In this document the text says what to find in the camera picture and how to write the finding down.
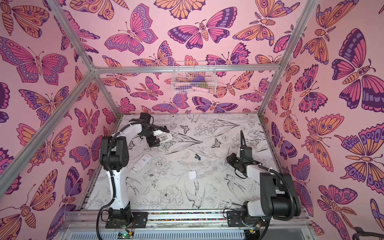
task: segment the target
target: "wire basket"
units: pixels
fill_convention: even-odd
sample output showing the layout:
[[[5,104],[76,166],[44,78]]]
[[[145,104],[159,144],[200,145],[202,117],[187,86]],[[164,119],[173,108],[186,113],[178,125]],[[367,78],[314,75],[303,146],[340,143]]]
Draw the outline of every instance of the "wire basket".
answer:
[[[184,66],[175,65],[175,63],[184,63]],[[171,80],[172,92],[215,94],[217,86],[216,62],[195,61],[193,62],[194,65],[188,65],[190,63],[174,62]]]

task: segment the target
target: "bird illustration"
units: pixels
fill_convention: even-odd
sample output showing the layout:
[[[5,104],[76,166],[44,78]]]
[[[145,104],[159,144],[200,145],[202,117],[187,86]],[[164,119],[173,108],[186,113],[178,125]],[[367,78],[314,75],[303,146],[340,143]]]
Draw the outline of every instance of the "bird illustration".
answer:
[[[187,189],[187,187],[185,185],[185,182],[184,182],[185,194],[187,195],[188,200],[193,202],[192,208],[193,209],[199,209],[201,207],[201,205],[203,204],[203,201],[204,201],[205,188],[204,188],[203,197],[200,197],[200,194],[199,194],[199,182],[196,179],[194,179],[193,182],[195,184],[195,194],[192,194],[192,193],[190,193],[188,191],[188,189]]]
[[[240,199],[237,197],[237,195],[235,194],[235,190],[233,189],[234,186],[236,185],[237,187],[240,188],[240,190],[241,190],[243,193],[245,193],[245,192],[244,192],[245,188],[236,182],[236,180],[239,180],[239,179],[236,178],[236,177],[234,177],[234,176],[232,176],[232,175],[230,175],[230,174],[227,174],[227,176],[224,177],[224,180],[227,180],[227,181],[228,181],[227,185],[228,185],[229,190],[235,195],[235,197],[236,197],[238,200],[240,200]]]

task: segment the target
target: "purple object in basket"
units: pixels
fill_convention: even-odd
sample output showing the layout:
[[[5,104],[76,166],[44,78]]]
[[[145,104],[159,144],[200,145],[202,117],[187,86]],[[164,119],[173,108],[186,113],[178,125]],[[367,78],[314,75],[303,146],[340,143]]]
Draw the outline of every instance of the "purple object in basket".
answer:
[[[203,76],[198,76],[197,78],[192,80],[193,83],[205,83],[205,79]]]

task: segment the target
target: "butterfly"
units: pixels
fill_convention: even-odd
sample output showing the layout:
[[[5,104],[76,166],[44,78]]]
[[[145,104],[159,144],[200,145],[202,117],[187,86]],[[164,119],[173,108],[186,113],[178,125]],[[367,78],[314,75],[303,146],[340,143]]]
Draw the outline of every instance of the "butterfly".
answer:
[[[277,94],[279,94],[280,89],[281,89],[281,83],[279,83],[279,85],[276,86],[276,88],[272,94],[271,100],[269,100],[269,102],[268,102],[268,108],[270,110],[272,110],[272,112],[275,114],[275,116],[277,115],[277,105],[276,105],[277,98],[276,98],[276,96],[277,96]]]
[[[61,88],[52,99],[43,97],[42,95],[25,89],[20,89],[19,92],[24,97],[25,101],[29,104],[29,107],[33,110],[37,109],[37,116],[41,120],[40,126],[51,116],[51,114],[60,106],[61,102],[67,98],[69,94],[68,87]]]
[[[384,81],[376,76],[367,75],[371,68],[371,60],[369,66],[362,67],[366,55],[366,42],[362,32],[355,28],[346,37],[339,51],[339,56],[347,59],[335,59],[332,62],[333,80],[346,77],[343,84],[350,84],[339,95],[341,99],[347,101],[347,106],[354,109],[359,105],[362,82],[362,101],[361,107],[365,110],[374,112],[384,112],[384,103],[380,99],[384,98]]]
[[[275,3],[275,0],[268,0],[268,1],[256,0],[256,5],[257,5],[261,15],[263,15],[263,17],[265,17],[265,18],[278,18],[278,17],[283,17],[283,16],[291,13],[293,10],[295,10],[300,5],[300,3],[295,3],[290,8],[288,8],[288,7],[285,7],[284,3],[282,3],[281,1],[277,1]],[[236,33],[233,36],[233,38],[243,40],[243,41],[249,41],[249,40],[252,40],[254,38],[256,38],[256,40],[267,39],[267,40],[269,40],[269,45],[272,46],[275,37],[273,36],[272,31],[269,28],[267,28],[266,26],[275,25],[276,22],[273,21],[272,19],[262,19],[260,14],[258,14],[257,12],[255,12],[255,16],[258,20],[252,21],[249,24],[250,25],[254,25],[254,24],[258,24],[258,23],[261,23],[261,24],[246,28],[246,29]]]
[[[123,0],[113,0],[119,6],[129,10],[127,4]],[[72,0],[70,2],[70,7],[74,10],[80,12],[88,13],[98,13],[98,17],[104,20],[111,20],[114,15],[113,6],[110,0],[97,0],[97,1],[87,1],[87,0]]]
[[[231,111],[238,107],[238,105],[234,103],[212,103],[208,99],[202,97],[192,97],[192,102],[197,106],[197,110],[201,110],[204,113],[208,110],[213,110],[214,113],[225,113],[225,111]]]
[[[379,207],[374,199],[371,199],[371,211],[378,225],[384,231],[384,215],[380,213]]]
[[[280,148],[280,156],[287,160],[287,157],[292,158],[297,155],[296,148],[287,140],[283,140],[284,137],[274,122],[271,123],[271,132],[273,144]]]
[[[77,169],[75,167],[70,167],[67,173],[67,177],[65,178],[64,185],[66,197],[63,198],[60,202],[60,204],[64,204],[59,208],[51,222],[47,233],[47,240],[52,240],[54,236],[59,233],[61,226],[65,222],[67,213],[76,210],[76,205],[72,204],[71,202],[74,202],[76,200],[74,196],[80,194],[82,191],[81,185],[83,183],[83,179],[79,177],[80,175]]]
[[[324,138],[328,138],[324,137],[324,135],[333,132],[338,126],[340,126],[344,117],[340,116],[340,114],[331,114],[320,118],[320,120],[312,118],[309,121],[307,117],[305,117],[305,119],[308,121],[307,126],[310,135],[306,138],[305,143],[301,147],[306,146],[309,153],[313,153],[314,157],[322,167],[325,167],[327,171],[333,172],[331,157],[321,142],[324,142]]]
[[[316,77],[318,67],[319,65],[312,64],[312,67],[305,69],[303,76],[295,83],[296,92],[304,91],[300,94],[300,97],[304,97],[299,103],[299,110],[301,112],[306,113],[310,109],[316,112],[321,106],[324,106],[328,100],[322,93],[311,92],[312,90],[318,89],[312,89],[313,85],[317,82],[313,82],[313,80]]]
[[[339,2],[333,10],[329,7],[324,12],[320,11],[320,4],[317,5],[316,21],[323,29],[315,30],[314,33],[318,36],[318,38],[314,38],[307,42],[300,53],[308,50],[311,55],[314,53],[315,60],[320,63],[328,64],[328,49],[322,36],[324,36],[325,40],[329,41],[327,33],[333,31],[336,28],[336,26],[333,25],[347,15],[347,13],[349,13],[349,11],[351,11],[358,2],[359,1],[357,0],[345,0]]]
[[[294,63],[291,63],[291,60],[289,60],[287,66],[285,66],[284,74],[285,81],[288,82],[291,80],[291,76],[296,75],[300,71],[300,67],[297,65],[293,65]]]
[[[0,36],[0,52],[3,60],[17,66],[17,72],[23,83],[35,83],[43,74],[48,84],[59,85],[59,73],[68,65],[67,58],[56,53],[35,58],[22,46]]]
[[[0,82],[0,109],[6,109],[9,103],[9,88],[5,83]],[[8,114],[0,111],[0,123],[9,119]]]
[[[299,128],[297,127],[297,124],[295,123],[295,121],[291,117],[291,115],[293,115],[293,114],[292,114],[292,111],[289,109],[289,106],[291,104],[291,99],[292,99],[292,91],[293,91],[292,83],[290,83],[287,87],[287,90],[285,91],[284,96],[282,96],[280,99],[280,106],[283,110],[285,110],[285,112],[280,114],[280,117],[283,118],[286,116],[286,118],[284,120],[284,125],[283,125],[284,131],[286,133],[290,132],[292,135],[295,136],[295,138],[300,139],[301,134],[300,134]]]
[[[313,204],[311,200],[311,196],[307,190],[307,180],[311,169],[310,158],[307,155],[303,155],[303,158],[299,159],[297,164],[291,165],[292,175],[296,178],[293,181],[293,185],[295,186],[296,193],[300,196],[301,204],[307,210],[309,216],[313,217]]]
[[[13,19],[11,13],[20,27],[30,36],[39,38],[43,34],[43,31],[37,26],[42,26],[49,18],[47,10],[37,6],[17,6],[11,8],[8,3],[10,1],[4,1],[1,4],[3,10],[3,23],[5,30],[11,36],[13,32]]]
[[[88,114],[87,109],[84,109],[84,113],[79,110],[78,108],[74,109],[74,113],[76,117],[79,119],[79,127],[83,128],[84,135],[87,135],[88,132],[92,131],[92,134],[96,131],[96,126],[98,124],[98,117],[100,116],[100,110],[97,110],[92,115],[93,109],[91,109],[91,112]]]
[[[108,124],[111,124],[111,122],[116,122],[117,118],[110,108],[103,108],[103,113]]]
[[[187,134],[187,132],[190,130],[188,126],[180,125],[180,127],[184,130],[184,134]]]
[[[203,24],[205,20],[202,20],[200,23],[196,23],[199,24],[199,27],[191,25],[177,26],[169,30],[168,35],[181,44],[184,44],[189,39],[185,45],[188,49],[202,48],[203,38],[205,41],[208,41],[208,35],[211,36],[215,43],[219,43],[222,38],[228,37],[229,31],[222,28],[232,27],[236,15],[237,8],[226,8],[213,15],[206,25]]]
[[[189,107],[187,100],[187,93],[179,92],[173,97],[172,102],[157,104],[152,109],[160,112],[178,113],[178,108],[185,109]]]
[[[253,103],[261,102],[269,86],[269,82],[267,80],[268,78],[261,79],[261,81],[259,82],[259,90],[254,89],[254,93],[243,94],[240,96],[240,99],[245,99],[246,101],[250,100]]]
[[[119,112],[122,113],[122,114],[129,113],[129,112],[134,111],[134,110],[136,109],[136,107],[135,107],[133,104],[129,103],[129,99],[128,99],[127,97],[122,98],[122,99],[120,100],[120,104],[121,104],[121,105],[119,105],[119,104],[117,103],[117,105],[118,105],[118,110],[119,110]]]
[[[187,19],[193,10],[201,10],[205,0],[156,0],[153,3],[158,8],[171,9],[171,16],[179,20]]]
[[[141,111],[143,113],[152,113],[152,111],[149,108],[147,108],[146,106],[143,106],[143,105],[141,105]]]
[[[221,142],[219,142],[219,141],[217,140],[217,138],[215,138],[215,143],[212,145],[211,148],[220,147],[220,144],[221,144]]]
[[[36,217],[32,210],[44,211],[53,205],[56,199],[56,192],[53,191],[55,188],[56,179],[57,170],[54,169],[42,181],[36,193],[34,194],[29,206],[27,206],[27,194],[27,201],[25,202],[25,204],[18,208],[21,210],[21,213],[0,218],[0,232],[3,234],[2,239],[14,240],[17,238],[17,235],[19,234],[20,228],[22,226],[22,217],[25,217],[25,223],[29,227],[36,228]]]
[[[136,59],[132,61],[134,64],[139,65],[140,67],[146,67],[146,66],[179,66],[175,62],[175,60],[172,57],[172,52],[168,46],[167,41],[164,41],[160,44],[159,50],[157,51],[157,58],[154,57],[153,59]]]
[[[87,42],[87,40],[85,40],[84,38],[87,38],[87,39],[99,39],[100,37],[98,35],[94,34],[94,33],[91,33],[89,31],[87,31],[87,30],[80,29],[80,26],[73,19],[71,13],[66,11],[66,10],[63,10],[63,11],[64,11],[64,14],[67,17],[68,21],[70,22],[73,30],[75,31],[77,37],[80,39],[80,42],[81,42],[84,50],[87,51],[87,52],[99,53],[93,47],[89,46],[88,44],[85,44]],[[61,50],[63,50],[63,51],[66,50],[69,45],[71,45],[71,48],[73,48],[71,40],[67,36],[67,33],[64,31],[64,29],[62,28],[61,24],[59,23],[59,21],[57,20],[56,17],[55,17],[55,20],[57,22],[57,25],[60,28],[61,33],[63,34],[63,36],[61,38]],[[73,49],[73,56],[74,56],[75,62],[77,62],[77,60],[79,59],[79,54],[77,53],[76,49]]]
[[[255,57],[255,60],[258,64],[277,64],[280,62],[281,60],[281,55],[277,56],[276,58],[273,58],[272,56],[269,56],[272,58],[272,60],[270,60],[268,57],[264,56],[264,55],[261,55],[261,54],[258,54],[256,55]]]
[[[74,78],[76,80],[76,83],[79,83],[83,79],[83,75],[81,74],[81,71],[77,66],[75,67],[75,70],[74,70]],[[92,101],[93,106],[95,106],[98,109],[99,107],[96,104],[96,100],[97,100],[97,94],[99,93],[99,91],[100,91],[100,89],[96,83],[93,83],[93,84],[90,83],[89,86],[87,86],[84,89],[84,91],[80,94],[80,96],[77,98],[76,101],[82,100],[84,95],[86,95],[87,98],[89,98],[89,96],[91,96],[91,101]]]
[[[348,165],[345,168],[346,174],[341,179],[352,178],[359,182],[364,182],[367,179],[367,186],[372,190],[377,191],[384,195],[384,186],[382,184],[384,180],[384,172],[375,166],[373,162],[376,162],[375,158],[371,156],[375,154],[379,148],[383,145],[384,139],[381,137],[384,135],[384,123],[377,124],[376,127],[370,127],[359,132],[360,139],[354,136],[341,137],[335,135],[335,137],[341,140],[341,146],[348,151],[359,156],[346,156],[348,159],[360,161]]]
[[[156,101],[157,97],[159,95],[163,95],[163,92],[160,91],[160,87],[155,84],[150,77],[145,78],[145,84],[147,85],[147,88],[145,87],[144,84],[139,83],[142,88],[135,88],[138,91],[143,91],[143,92],[136,92],[136,93],[131,93],[130,95],[134,98],[142,98],[144,100],[147,100],[150,98],[151,100]]]
[[[249,88],[251,83],[249,83],[249,80],[251,79],[253,75],[253,71],[246,71],[243,74],[241,74],[232,84],[231,80],[229,80],[229,83],[226,84],[226,86],[217,86],[216,87],[216,94],[214,94],[215,98],[222,98],[225,96],[228,91],[235,96],[235,90],[233,88],[244,90]]]
[[[323,211],[327,212],[326,217],[328,221],[337,228],[342,239],[350,240],[343,220],[350,228],[353,228],[353,225],[344,213],[356,215],[356,212],[350,207],[339,207],[338,204],[344,205],[351,203],[357,198],[357,192],[350,188],[339,189],[334,185],[329,185],[328,189],[321,185],[319,186],[319,190],[324,195],[321,195],[321,198],[324,201],[317,200],[317,203]],[[337,212],[341,214],[343,220],[339,217]]]
[[[97,161],[99,159],[102,137],[102,135],[96,137],[93,143],[91,142],[92,145],[86,145],[88,148],[79,146],[71,149],[70,158],[73,158],[75,162],[81,162],[83,169],[86,169],[90,165],[91,159],[93,161]]]
[[[216,56],[216,55],[207,55],[205,58],[206,61],[208,61],[207,65],[237,65],[237,64],[248,64],[248,54],[250,54],[250,51],[248,51],[246,48],[246,45],[243,43],[239,43],[236,45],[236,47],[233,49],[231,57],[229,58],[229,52],[228,52],[228,58],[224,57],[226,60],[223,58]],[[216,75],[219,77],[225,76],[227,74],[226,71],[222,72],[216,72]]]
[[[317,225],[314,221],[310,221],[310,223],[316,235],[320,236],[324,234],[324,230],[319,225]]]
[[[104,43],[109,49],[117,49],[120,52],[129,50],[130,52],[140,55],[144,51],[142,42],[151,44],[157,40],[157,36],[150,29],[152,19],[149,17],[149,7],[139,4],[131,14],[130,27],[127,26],[127,34],[119,33],[110,36]]]
[[[36,134],[36,131],[33,128],[23,123],[19,124],[19,128],[16,129],[16,131],[19,133],[17,137],[20,139],[20,144],[23,146],[31,141],[31,138]],[[38,166],[40,163],[44,163],[48,158],[50,158],[52,162],[60,161],[61,164],[64,164],[62,158],[65,155],[65,147],[68,145],[71,132],[71,126],[67,126],[61,130],[52,141],[53,135],[55,134],[53,132],[51,140],[43,142],[31,160],[29,160],[32,166],[27,170],[27,172],[30,173],[34,166]]]

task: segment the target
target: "floral patterned table surface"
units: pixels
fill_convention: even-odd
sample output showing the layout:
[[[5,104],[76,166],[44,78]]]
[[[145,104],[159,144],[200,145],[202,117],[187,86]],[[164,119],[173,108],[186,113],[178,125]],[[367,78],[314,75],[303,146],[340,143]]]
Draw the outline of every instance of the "floral patterned table surface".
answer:
[[[173,139],[149,148],[145,139],[129,144],[126,187],[132,209],[224,209],[237,208],[244,201],[260,197],[260,184],[240,179],[226,162],[240,146],[240,130],[253,158],[276,169],[257,114],[153,115],[154,124],[167,126]],[[120,127],[137,115],[124,116]],[[144,154],[152,159],[138,174],[131,167]],[[188,172],[196,171],[196,179]],[[109,181],[101,170],[86,209],[99,209],[111,199]]]

